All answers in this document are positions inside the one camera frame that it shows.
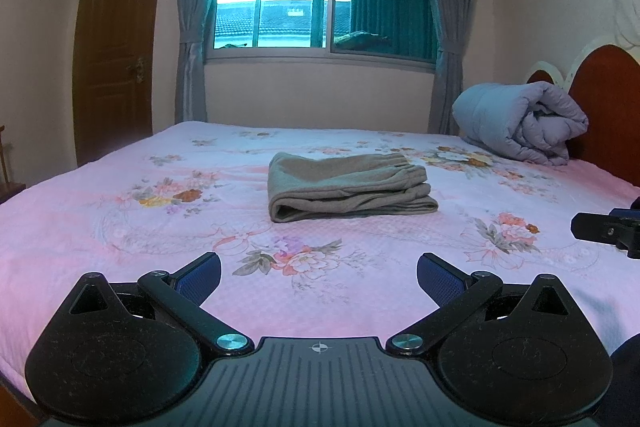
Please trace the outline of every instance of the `ribbed black surface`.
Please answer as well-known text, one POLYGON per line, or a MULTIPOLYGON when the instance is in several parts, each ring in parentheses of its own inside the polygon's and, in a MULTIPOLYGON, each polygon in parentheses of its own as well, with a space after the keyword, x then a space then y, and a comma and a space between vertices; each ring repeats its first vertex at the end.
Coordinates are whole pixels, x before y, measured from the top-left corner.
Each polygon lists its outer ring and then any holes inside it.
MULTIPOLYGON (((216 362, 188 399, 136 427, 496 425, 449 400, 422 362, 393 359, 365 338, 265 339, 253 355, 216 362), (319 344, 327 349, 312 349, 319 344)), ((572 427, 596 424, 584 420, 572 427)))

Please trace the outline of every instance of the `bed sheet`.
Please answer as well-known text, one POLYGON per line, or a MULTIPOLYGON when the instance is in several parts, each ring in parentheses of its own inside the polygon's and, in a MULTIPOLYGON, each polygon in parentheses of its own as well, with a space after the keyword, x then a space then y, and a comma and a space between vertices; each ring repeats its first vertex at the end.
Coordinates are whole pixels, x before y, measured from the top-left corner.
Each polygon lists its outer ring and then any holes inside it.
POLYGON ((83 273, 135 281, 211 250, 222 282, 202 307, 255 342, 373 335, 384 344, 436 309, 415 280, 432 251, 505 282, 558 275, 611 352, 640 331, 640 261, 576 241, 570 222, 638 194, 588 163, 534 166, 458 137, 182 123, 0 206, 0 371, 31 396, 28 352, 83 273), (273 224, 267 175, 280 151, 402 152, 426 165, 439 211, 273 224))

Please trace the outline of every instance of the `red headboard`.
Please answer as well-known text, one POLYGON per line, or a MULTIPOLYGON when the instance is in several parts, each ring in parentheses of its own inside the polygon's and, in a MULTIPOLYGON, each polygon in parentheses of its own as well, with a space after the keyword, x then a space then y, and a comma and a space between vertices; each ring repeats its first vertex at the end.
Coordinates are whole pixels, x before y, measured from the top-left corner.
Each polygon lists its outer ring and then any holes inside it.
POLYGON ((548 82, 549 84, 553 84, 554 80, 551 78, 551 75, 544 70, 534 71, 533 74, 527 80, 527 84, 532 84, 534 82, 548 82))
POLYGON ((613 44, 592 51, 569 89, 589 130, 568 143, 585 160, 640 187, 640 64, 613 44))

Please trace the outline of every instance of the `window pane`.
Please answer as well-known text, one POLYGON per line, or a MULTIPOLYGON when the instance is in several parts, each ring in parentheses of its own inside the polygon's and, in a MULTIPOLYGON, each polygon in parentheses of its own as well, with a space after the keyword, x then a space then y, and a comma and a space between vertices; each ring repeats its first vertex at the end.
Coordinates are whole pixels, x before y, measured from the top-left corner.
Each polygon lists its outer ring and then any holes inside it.
MULTIPOLYGON (((324 27, 326 31, 326 12, 324 14, 324 27)), ((335 0, 334 10, 334 36, 340 37, 351 32, 351 0, 335 0)))
POLYGON ((260 47, 311 46, 313 0, 260 0, 260 47))
POLYGON ((254 13, 255 0, 218 0, 213 47, 251 47, 254 13))
POLYGON ((428 0, 336 0, 334 48, 435 60, 428 0))

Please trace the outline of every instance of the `blue gripper pad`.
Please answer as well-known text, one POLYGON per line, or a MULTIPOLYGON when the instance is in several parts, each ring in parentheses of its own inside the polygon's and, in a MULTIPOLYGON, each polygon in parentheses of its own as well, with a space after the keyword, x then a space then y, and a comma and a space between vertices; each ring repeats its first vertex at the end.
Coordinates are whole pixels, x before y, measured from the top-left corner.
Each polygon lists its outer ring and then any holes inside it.
POLYGON ((614 208, 610 213, 611 217, 627 217, 628 219, 637 219, 640 221, 640 210, 631 210, 629 208, 614 208))

